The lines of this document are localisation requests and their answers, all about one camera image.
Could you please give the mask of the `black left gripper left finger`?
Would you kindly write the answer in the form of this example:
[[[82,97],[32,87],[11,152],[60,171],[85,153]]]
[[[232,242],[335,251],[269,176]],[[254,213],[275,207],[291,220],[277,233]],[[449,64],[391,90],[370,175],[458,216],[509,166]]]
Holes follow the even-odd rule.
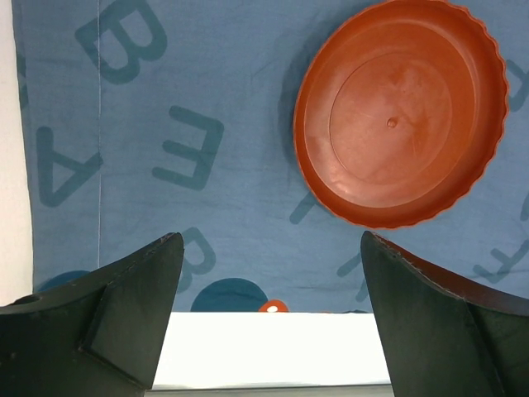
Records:
[[[152,388],[183,264],[169,233],[1,308],[3,396],[142,396]]]

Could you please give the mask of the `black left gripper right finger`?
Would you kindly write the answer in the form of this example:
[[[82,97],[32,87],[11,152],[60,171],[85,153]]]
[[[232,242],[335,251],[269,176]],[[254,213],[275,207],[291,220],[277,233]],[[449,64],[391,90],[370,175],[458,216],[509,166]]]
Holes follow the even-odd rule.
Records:
[[[360,254],[394,395],[528,394],[527,299],[372,232]]]

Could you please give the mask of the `blue letter-print cloth napkin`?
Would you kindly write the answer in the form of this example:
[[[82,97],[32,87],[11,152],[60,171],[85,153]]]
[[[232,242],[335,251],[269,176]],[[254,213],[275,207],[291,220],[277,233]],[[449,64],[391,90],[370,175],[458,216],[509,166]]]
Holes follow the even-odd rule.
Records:
[[[364,1],[12,3],[35,290],[167,232],[175,309],[362,313],[363,230],[307,189],[293,108]]]

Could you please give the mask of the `red round plastic plate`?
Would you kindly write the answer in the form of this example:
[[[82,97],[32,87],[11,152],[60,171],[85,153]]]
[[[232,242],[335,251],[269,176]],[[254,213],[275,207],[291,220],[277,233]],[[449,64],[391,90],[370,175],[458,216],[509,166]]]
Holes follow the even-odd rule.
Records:
[[[464,197],[509,113],[498,42],[467,7],[383,1],[344,22],[307,69],[293,116],[298,165],[347,222],[410,227]]]

